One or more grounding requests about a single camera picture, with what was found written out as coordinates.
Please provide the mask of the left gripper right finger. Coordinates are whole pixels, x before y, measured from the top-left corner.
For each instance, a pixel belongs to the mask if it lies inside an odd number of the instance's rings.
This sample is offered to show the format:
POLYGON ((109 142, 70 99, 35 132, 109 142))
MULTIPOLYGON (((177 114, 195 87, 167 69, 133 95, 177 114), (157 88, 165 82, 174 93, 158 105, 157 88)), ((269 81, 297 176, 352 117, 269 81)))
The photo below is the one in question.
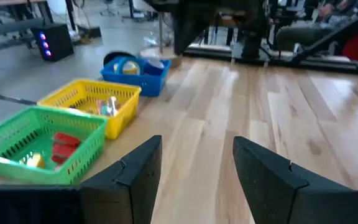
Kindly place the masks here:
POLYGON ((233 157, 256 224, 358 224, 358 190, 242 136, 233 139, 233 157))

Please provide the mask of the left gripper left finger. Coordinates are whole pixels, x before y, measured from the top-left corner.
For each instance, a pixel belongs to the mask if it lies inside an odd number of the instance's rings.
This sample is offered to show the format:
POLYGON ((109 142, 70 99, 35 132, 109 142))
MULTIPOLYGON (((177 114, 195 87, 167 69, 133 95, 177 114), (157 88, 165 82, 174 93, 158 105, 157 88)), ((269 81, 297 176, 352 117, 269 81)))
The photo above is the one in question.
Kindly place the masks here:
POLYGON ((150 224, 161 166, 154 135, 79 185, 0 185, 0 224, 150 224))

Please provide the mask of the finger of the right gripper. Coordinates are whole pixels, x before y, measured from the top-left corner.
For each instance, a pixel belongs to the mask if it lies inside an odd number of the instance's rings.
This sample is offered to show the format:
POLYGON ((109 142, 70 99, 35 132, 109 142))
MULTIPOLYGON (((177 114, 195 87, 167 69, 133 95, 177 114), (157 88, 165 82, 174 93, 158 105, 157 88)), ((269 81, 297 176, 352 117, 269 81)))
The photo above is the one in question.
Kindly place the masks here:
POLYGON ((245 58, 259 58, 259 48, 265 32, 263 21, 253 21, 241 26, 243 31, 242 56, 245 58))
POLYGON ((173 20, 175 55, 181 55, 211 23, 212 17, 175 17, 173 20))

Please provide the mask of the yellow tape roll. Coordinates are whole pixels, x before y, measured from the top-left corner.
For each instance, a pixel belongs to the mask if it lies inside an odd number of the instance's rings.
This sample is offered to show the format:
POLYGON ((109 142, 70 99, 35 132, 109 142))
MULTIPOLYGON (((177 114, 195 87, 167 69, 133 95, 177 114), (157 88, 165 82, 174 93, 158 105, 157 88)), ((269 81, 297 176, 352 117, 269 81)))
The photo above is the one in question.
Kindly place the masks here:
POLYGON ((127 75, 139 75, 140 65, 135 61, 126 61, 122 66, 122 72, 127 75))

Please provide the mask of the person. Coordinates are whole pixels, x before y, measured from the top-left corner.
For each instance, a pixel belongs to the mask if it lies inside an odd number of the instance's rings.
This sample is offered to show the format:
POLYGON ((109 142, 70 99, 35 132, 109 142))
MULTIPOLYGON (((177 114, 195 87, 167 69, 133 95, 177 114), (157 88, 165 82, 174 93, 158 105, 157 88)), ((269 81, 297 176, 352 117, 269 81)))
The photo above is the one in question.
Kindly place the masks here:
POLYGON ((280 50, 296 52, 311 46, 332 31, 358 17, 358 0, 326 0, 318 9, 319 20, 313 23, 282 27, 276 34, 280 50))

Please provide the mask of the green plastic basket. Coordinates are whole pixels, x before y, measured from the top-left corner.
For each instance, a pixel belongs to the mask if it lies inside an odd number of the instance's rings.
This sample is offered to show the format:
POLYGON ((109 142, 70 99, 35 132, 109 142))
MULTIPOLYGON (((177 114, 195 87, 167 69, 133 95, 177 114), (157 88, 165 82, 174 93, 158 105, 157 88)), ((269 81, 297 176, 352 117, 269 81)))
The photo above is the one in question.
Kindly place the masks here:
POLYGON ((73 184, 83 177, 104 149, 107 121, 83 113, 46 107, 27 108, 0 124, 0 175, 37 184, 73 184), (53 136, 65 133, 81 144, 61 165, 51 160, 53 136), (45 168, 19 160, 39 153, 45 168))

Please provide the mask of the blue plastic basket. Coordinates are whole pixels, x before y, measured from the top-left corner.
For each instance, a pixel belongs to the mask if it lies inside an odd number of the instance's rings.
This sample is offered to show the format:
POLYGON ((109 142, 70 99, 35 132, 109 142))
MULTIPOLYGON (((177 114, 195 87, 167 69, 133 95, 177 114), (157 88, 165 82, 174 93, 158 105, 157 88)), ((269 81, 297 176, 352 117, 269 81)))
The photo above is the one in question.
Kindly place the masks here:
MULTIPOLYGON (((145 60, 148 59, 144 57, 136 58, 142 61, 143 66, 145 60)), ((142 96, 159 96, 165 85, 167 74, 172 64, 170 60, 159 59, 165 66, 165 69, 161 72, 148 73, 144 70, 143 75, 119 75, 116 74, 113 69, 115 59, 110 61, 100 71, 105 81, 139 86, 142 89, 140 93, 142 96)))

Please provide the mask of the yellow plastic basket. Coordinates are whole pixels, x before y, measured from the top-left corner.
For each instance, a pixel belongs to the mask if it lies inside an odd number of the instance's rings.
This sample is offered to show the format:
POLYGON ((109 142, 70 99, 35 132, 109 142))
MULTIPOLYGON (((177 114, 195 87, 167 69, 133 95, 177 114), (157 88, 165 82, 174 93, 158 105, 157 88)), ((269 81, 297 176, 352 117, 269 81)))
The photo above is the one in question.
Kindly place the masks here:
POLYGON ((39 106, 70 109, 75 105, 77 110, 106 119, 105 137, 116 139, 137 113, 141 87, 121 83, 77 79, 62 86, 53 93, 37 102, 39 106), (110 96, 115 96, 118 105, 115 116, 98 114, 96 101, 107 102, 110 96))

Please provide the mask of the black box blue lights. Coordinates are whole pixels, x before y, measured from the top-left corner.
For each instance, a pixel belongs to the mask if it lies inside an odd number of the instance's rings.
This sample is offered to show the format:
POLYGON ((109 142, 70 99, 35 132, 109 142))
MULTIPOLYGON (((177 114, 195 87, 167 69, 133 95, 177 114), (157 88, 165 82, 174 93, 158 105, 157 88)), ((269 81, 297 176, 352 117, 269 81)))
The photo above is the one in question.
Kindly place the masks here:
POLYGON ((30 29, 45 61, 56 62, 74 54, 66 24, 46 24, 30 29))

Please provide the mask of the black background desk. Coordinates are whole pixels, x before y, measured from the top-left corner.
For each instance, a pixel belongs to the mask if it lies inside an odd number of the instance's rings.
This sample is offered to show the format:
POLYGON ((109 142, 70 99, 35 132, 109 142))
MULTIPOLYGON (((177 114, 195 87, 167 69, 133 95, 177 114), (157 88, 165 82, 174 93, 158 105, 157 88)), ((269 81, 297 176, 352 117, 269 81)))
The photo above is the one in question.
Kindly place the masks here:
MULTIPOLYGON (((50 8, 47 0, 28 0, 29 3, 36 3, 41 13, 40 18, 28 19, 23 21, 8 22, 0 24, 0 35, 11 33, 11 32, 23 32, 27 29, 31 29, 38 26, 44 26, 45 24, 52 24, 53 18, 50 12, 50 8)), ((15 18, 17 19, 17 10, 12 8, 15 18)), ((8 48, 15 45, 24 44, 30 41, 30 37, 23 37, 21 39, 9 40, 5 43, 0 44, 0 49, 8 48)))

